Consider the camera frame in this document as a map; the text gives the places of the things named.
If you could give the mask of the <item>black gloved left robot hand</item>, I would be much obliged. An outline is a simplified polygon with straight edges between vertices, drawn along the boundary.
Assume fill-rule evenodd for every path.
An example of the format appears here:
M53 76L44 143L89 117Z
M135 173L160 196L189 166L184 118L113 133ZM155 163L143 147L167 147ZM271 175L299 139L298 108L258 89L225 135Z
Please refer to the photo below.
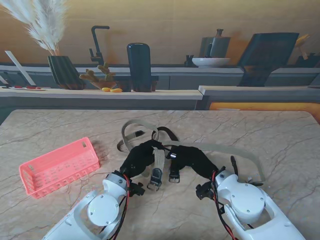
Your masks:
M144 172L147 166L154 162L154 150L164 150L164 146L156 140L148 140L135 146L126 157L119 171L128 178L133 178Z

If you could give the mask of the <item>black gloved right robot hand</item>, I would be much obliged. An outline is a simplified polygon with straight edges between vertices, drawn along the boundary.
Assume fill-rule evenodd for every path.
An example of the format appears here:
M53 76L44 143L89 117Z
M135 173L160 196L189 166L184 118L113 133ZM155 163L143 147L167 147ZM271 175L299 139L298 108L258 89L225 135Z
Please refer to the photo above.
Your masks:
M192 146L173 146L167 158L171 159L169 182L180 182L180 170L184 167L191 167L198 175L205 179L212 179L214 172L218 168L209 158L198 148Z

